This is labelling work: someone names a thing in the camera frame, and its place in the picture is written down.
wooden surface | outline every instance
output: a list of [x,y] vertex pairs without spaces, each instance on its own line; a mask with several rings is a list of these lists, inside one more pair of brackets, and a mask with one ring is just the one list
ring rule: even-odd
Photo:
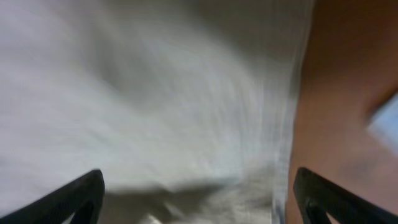
[[366,131],[398,90],[398,1],[319,0],[302,70],[287,223],[302,223],[292,184],[305,166],[398,213],[398,156]]

black object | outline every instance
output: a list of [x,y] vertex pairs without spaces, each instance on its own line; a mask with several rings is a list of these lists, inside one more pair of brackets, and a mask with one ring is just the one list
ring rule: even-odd
[[304,224],[330,224],[326,213],[340,224],[398,223],[397,216],[306,168],[297,171],[293,188]]
[[100,170],[93,170],[42,199],[0,219],[0,224],[95,224],[104,195]]

tan surface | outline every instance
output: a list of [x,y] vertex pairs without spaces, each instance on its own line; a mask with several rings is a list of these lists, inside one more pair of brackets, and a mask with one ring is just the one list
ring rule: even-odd
[[287,223],[302,223],[292,192],[300,166],[398,213],[398,157],[367,132],[398,87],[398,1],[319,1],[302,71]]

